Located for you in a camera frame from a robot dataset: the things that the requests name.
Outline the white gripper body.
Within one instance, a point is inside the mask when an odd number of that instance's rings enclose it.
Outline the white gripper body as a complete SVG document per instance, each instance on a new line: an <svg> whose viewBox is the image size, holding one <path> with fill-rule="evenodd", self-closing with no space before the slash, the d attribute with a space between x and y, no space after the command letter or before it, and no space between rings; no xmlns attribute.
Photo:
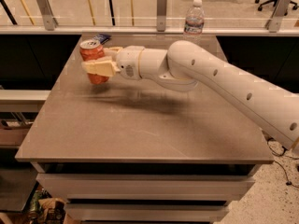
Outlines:
<svg viewBox="0 0 299 224"><path fill-rule="evenodd" d="M121 49L116 57L116 63L120 69L120 74L124 78L139 80L139 60L142 51L145 48L142 46L129 46Z"/></svg>

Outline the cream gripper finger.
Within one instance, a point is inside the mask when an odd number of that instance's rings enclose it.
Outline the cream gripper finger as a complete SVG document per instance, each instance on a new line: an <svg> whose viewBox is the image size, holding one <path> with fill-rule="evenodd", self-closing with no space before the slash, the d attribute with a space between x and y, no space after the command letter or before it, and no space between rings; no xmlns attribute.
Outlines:
<svg viewBox="0 0 299 224"><path fill-rule="evenodd" d="M119 67L113 61L111 56L82 62L81 65L88 74L104 77L114 77L117 73L120 72Z"/></svg>
<svg viewBox="0 0 299 224"><path fill-rule="evenodd" d="M122 47L111 47L104 48L104 53L106 56L110 56L113 60L116 59L117 54L122 50Z"/></svg>

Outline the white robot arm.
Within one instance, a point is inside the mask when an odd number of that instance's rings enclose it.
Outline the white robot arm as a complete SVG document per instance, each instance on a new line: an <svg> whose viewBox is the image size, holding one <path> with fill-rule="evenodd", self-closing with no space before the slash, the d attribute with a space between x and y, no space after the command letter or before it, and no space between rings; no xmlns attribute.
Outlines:
<svg viewBox="0 0 299 224"><path fill-rule="evenodd" d="M95 40L80 43L82 68L107 80L117 74L150 79L173 91L203 83L257 123L284 147L298 150L299 96L231 65L189 41L169 49L142 46L105 49Z"/></svg>

